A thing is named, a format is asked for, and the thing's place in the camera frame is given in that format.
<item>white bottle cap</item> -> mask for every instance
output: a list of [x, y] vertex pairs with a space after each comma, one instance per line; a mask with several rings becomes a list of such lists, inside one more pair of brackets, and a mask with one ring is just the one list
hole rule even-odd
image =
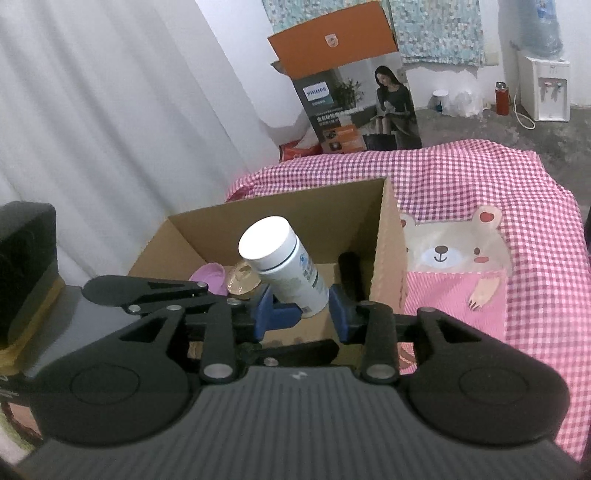
[[251, 225], [238, 242], [238, 252], [250, 266], [269, 270], [284, 262], [297, 245], [297, 235], [283, 217], [267, 217]]

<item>electrical cord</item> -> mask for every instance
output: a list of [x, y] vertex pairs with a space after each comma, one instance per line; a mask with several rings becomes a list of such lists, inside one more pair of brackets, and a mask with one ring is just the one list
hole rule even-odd
[[[525, 128], [526, 130], [534, 130], [535, 129], [535, 122], [527, 115], [523, 113], [519, 113], [517, 111], [517, 95], [521, 93], [521, 76], [519, 73], [519, 65], [517, 65], [517, 87], [515, 87], [515, 95], [513, 96], [513, 111], [515, 112], [515, 116], [517, 117], [517, 121], [519, 124]], [[525, 118], [528, 122], [531, 122], [531, 127], [526, 127], [524, 123], [521, 121], [521, 118]]]
[[[519, 71], [519, 51], [521, 49], [514, 42], [510, 42], [509, 44], [515, 50], [515, 56], [517, 57], [517, 86], [515, 87], [515, 95], [513, 96], [513, 111], [515, 112], [517, 121], [523, 128], [526, 130], [534, 130], [535, 122], [529, 116], [517, 111], [517, 97], [521, 94], [521, 72]], [[528, 122], [531, 122], [531, 127], [526, 127], [521, 121], [521, 117], [525, 118]]]

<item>philips box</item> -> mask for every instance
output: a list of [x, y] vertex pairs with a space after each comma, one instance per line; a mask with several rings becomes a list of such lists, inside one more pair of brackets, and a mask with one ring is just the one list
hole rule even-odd
[[421, 148], [402, 57], [379, 2], [269, 38], [326, 153]]

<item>pink cloth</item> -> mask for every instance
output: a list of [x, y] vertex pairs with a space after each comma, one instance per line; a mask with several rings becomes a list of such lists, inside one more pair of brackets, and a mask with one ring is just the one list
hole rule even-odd
[[[480, 279], [495, 277], [499, 278], [500, 283], [491, 300], [475, 311], [468, 308], [468, 299]], [[503, 272], [499, 272], [498, 275], [408, 272], [407, 284], [408, 297], [404, 305], [404, 313], [416, 315], [420, 307], [435, 307], [497, 340], [505, 340], [507, 283]], [[413, 352], [412, 343], [402, 345], [407, 352]], [[413, 365], [402, 373], [410, 374], [416, 369], [417, 367]]]
[[570, 388], [556, 439], [582, 457], [591, 416], [591, 268], [573, 195], [535, 152], [465, 140], [421, 150], [298, 158], [235, 182], [229, 200], [390, 176], [418, 222], [468, 220], [479, 205], [503, 213], [511, 249], [506, 341], [555, 368]]

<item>black speaker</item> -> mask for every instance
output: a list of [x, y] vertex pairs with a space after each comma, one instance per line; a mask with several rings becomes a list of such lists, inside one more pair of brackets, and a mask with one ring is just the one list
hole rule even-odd
[[0, 207], [0, 348], [19, 337], [57, 276], [52, 205], [11, 202]]

